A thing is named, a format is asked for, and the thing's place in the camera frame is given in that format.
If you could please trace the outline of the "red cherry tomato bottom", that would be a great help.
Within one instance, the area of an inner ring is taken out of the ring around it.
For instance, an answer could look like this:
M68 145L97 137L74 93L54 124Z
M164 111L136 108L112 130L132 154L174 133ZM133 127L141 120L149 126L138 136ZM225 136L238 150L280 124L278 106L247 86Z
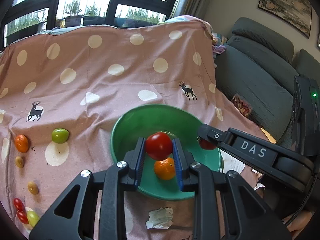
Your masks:
M28 217L23 211L17 211L17 218L20 220L23 224L29 224Z

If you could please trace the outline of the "green plastic bowl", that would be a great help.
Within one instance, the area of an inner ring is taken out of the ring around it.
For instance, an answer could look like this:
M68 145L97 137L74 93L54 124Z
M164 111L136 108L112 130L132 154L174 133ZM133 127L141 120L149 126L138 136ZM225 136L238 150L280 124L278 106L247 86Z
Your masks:
M110 151L114 162L124 159L133 150L140 137L148 138L156 132L164 132L171 139L179 138L184 150L193 154L195 161L213 171L220 171L223 163L219 149L204 150L197 142L197 130L202 125L192 114L168 105L150 104L136 107L122 115L115 123L110 139ZM179 201L193 198L194 193L182 192L176 178L160 180L153 171L155 160L146 156L142 180L138 191L160 200Z

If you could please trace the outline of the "pink polka dot cloth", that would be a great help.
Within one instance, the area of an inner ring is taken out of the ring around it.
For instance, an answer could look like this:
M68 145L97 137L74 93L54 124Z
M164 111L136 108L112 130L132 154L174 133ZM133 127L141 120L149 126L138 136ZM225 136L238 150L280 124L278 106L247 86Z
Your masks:
M194 17L137 29L82 27L34 35L1 53L1 203L23 236L31 227L17 218L13 199L42 215L82 170L111 166L112 128L135 107L171 105L220 130L264 138L216 87L211 31ZM63 144L52 141L57 128L69 131ZM20 134L26 153L15 146Z

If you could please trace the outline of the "red snack packet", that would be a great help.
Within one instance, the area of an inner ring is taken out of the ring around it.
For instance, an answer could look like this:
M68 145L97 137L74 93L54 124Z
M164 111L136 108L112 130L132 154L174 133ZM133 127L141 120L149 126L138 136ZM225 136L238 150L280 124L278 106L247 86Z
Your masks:
M242 96L235 94L231 102L244 117L249 117L252 112L252 107Z

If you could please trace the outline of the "framed landscape painting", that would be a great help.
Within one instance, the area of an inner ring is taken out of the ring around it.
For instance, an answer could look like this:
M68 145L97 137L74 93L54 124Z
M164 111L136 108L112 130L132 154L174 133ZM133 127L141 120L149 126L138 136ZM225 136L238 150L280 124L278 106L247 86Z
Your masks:
M280 18L310 37L312 9L309 0L260 0L258 8Z

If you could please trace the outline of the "small green fruit bottom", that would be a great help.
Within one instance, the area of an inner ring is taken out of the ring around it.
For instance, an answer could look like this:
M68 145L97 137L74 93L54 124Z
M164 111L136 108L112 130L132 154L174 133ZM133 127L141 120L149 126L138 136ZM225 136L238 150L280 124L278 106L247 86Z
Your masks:
M38 216L38 214L35 211L29 210L29 211L27 211L27 219L28 219L30 226L32 228L34 228L35 225L40 220L40 217Z

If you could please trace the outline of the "brown longan upper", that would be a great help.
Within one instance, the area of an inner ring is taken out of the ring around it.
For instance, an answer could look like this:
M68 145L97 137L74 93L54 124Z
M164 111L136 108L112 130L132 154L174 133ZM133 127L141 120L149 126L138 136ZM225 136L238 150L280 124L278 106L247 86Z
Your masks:
M23 168L24 167L24 159L20 156L17 156L15 158L15 165L18 167L18 168Z

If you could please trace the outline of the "window black frame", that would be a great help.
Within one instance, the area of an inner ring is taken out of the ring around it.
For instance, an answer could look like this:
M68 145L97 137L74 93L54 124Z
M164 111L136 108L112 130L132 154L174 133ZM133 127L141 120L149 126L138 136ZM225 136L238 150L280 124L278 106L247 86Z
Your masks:
M83 25L139 28L169 19L176 0L1 0L1 48L24 37Z

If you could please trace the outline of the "brown longan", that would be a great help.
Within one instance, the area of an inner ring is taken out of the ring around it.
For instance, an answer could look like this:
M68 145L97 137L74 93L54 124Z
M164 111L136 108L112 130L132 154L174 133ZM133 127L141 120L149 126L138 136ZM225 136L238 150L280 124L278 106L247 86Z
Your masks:
M36 195L39 193L38 185L34 181L29 181L27 183L27 188L28 188L28 191L33 195Z
M23 168L24 167L24 159L20 156L17 156L15 158L15 165L18 167L18 168Z

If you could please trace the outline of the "red cherry tomato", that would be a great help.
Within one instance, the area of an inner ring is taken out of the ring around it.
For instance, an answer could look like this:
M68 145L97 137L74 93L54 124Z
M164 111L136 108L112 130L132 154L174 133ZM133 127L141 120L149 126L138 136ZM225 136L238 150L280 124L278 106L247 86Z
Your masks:
M214 150L217 148L216 145L212 144L211 142L209 141L206 141L202 138L199 139L199 145L202 149L204 150L208 150L208 151L211 151L211 150Z
M24 211L24 204L19 198L14 198L12 202L17 211Z
M17 218L20 220L23 224L29 224L28 217L23 211L17 211Z
M145 142L145 151L153 160L163 161L167 159L172 153L170 137L163 132L150 135Z

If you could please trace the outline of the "crumpled white tissue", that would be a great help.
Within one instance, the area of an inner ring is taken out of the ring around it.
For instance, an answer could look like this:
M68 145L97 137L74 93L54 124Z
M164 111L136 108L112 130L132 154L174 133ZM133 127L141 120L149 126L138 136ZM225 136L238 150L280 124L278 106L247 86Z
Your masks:
M173 208L161 207L149 212L149 220L145 223L147 229L168 229L173 225Z

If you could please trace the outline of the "brown longan lower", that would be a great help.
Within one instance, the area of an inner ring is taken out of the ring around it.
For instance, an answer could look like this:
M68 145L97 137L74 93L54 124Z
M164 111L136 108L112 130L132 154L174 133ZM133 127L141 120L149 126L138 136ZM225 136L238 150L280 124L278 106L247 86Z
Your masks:
M39 193L38 185L34 181L29 181L27 183L27 188L28 188L28 191L33 195L36 195Z

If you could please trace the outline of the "large orange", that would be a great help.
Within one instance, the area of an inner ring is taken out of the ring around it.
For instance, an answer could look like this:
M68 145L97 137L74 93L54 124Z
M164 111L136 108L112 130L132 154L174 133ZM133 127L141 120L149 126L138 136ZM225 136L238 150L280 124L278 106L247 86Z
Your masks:
M29 141L25 135L17 135L15 138L15 146L21 153L26 153L29 150Z

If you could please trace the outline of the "green fruit on cloth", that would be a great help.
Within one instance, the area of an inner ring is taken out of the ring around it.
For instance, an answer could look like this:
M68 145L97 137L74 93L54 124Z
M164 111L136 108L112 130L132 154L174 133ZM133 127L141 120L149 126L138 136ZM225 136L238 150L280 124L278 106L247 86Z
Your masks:
M64 128L57 128L52 131L52 141L57 144L65 143L69 138L69 131Z

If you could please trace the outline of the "pile of clothes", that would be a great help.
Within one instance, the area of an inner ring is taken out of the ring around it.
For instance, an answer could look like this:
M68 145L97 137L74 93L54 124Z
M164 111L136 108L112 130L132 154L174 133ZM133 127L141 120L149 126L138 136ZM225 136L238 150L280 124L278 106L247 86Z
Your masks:
M213 56L216 57L226 50L225 44L227 43L228 38L218 33L212 33L212 36Z

